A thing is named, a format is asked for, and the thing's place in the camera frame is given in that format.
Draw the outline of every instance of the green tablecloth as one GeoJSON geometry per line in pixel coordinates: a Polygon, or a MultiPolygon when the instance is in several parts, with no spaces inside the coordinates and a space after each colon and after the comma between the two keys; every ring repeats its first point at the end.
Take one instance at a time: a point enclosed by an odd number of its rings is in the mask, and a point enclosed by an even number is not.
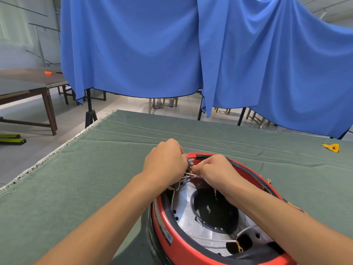
{"type": "MultiPolygon", "coordinates": [[[[353,237],[352,142],[117,111],[0,194],[0,264],[33,264],[121,191],[168,138],[186,152],[243,163],[285,199],[353,237]],[[321,146],[334,142],[339,153],[321,146]]],[[[152,264],[145,216],[112,264],[152,264]]]]}

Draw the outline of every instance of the circular opening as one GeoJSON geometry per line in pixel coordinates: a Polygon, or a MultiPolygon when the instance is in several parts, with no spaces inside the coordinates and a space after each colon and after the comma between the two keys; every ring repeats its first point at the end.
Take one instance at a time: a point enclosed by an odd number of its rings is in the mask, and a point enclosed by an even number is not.
{"type": "Polygon", "coordinates": [[[213,188],[196,190],[190,204],[197,221],[204,227],[227,234],[236,230],[239,219],[238,209],[231,205],[220,192],[215,194],[213,188]]]}
{"type": "MultiPolygon", "coordinates": [[[[243,249],[243,251],[249,250],[252,247],[252,240],[247,234],[243,234],[238,237],[238,243],[243,249]]],[[[226,248],[228,252],[232,255],[239,253],[239,247],[237,243],[228,242],[226,243],[226,248]]]]}

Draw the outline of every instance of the sneaker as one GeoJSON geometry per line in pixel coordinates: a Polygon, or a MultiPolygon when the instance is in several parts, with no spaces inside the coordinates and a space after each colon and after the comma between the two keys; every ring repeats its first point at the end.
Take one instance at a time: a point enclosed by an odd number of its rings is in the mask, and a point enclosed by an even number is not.
{"type": "Polygon", "coordinates": [[[169,99],[169,107],[174,107],[174,99],[169,99]]]}
{"type": "Polygon", "coordinates": [[[161,102],[157,101],[157,103],[155,103],[155,105],[154,105],[154,108],[155,109],[161,109],[161,108],[163,108],[163,104],[161,102]]]}

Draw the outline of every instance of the tiled floor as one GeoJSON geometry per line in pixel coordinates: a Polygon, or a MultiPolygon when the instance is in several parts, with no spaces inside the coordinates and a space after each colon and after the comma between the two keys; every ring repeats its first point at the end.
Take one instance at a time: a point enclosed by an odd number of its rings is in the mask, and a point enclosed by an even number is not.
{"type": "MultiPolygon", "coordinates": [[[[102,92],[93,91],[92,95],[102,97],[102,92]]],[[[48,128],[0,123],[0,133],[21,134],[21,137],[27,140],[21,146],[0,145],[0,187],[84,129],[87,103],[77,106],[72,99],[69,99],[70,104],[66,105],[64,97],[59,96],[56,89],[51,89],[51,98],[58,123],[56,136],[52,136],[48,128]]],[[[164,108],[153,109],[152,113],[196,120],[200,101],[201,95],[195,93],[180,97],[177,107],[170,108],[166,104],[164,108]]],[[[92,106],[98,118],[116,109],[148,113],[147,98],[131,98],[110,93],[107,93],[107,101],[92,100],[92,106]]],[[[240,112],[241,109],[232,109],[228,115],[223,109],[217,113],[213,110],[211,117],[206,118],[203,114],[201,120],[236,125],[240,112]]],[[[0,115],[8,119],[48,123],[41,96],[2,105],[0,115]]],[[[258,128],[257,124],[245,119],[241,125],[258,128]]],[[[278,132],[300,133],[281,127],[278,128],[278,132]]],[[[347,133],[344,139],[353,141],[353,134],[347,133]]]]}

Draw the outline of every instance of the wooden table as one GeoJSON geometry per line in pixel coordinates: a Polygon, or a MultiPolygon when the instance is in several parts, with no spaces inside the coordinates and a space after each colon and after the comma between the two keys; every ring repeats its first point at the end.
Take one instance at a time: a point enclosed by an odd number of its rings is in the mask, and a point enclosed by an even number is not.
{"type": "Polygon", "coordinates": [[[49,89],[60,86],[64,89],[68,84],[64,75],[57,72],[61,72],[61,68],[43,67],[0,70],[0,105],[42,95],[49,124],[10,120],[2,117],[0,117],[0,122],[48,127],[51,129],[53,136],[55,136],[58,127],[49,89]],[[50,71],[53,74],[46,75],[44,71],[50,71]]]}

